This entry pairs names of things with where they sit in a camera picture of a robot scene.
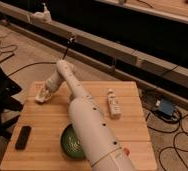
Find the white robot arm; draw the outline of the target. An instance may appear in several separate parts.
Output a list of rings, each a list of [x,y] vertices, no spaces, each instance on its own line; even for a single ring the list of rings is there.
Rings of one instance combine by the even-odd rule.
[[[102,112],[74,75],[75,67],[65,60],[56,62],[35,100],[44,103],[66,82],[72,92],[68,114],[92,171],[135,171],[120,142],[106,124]]]

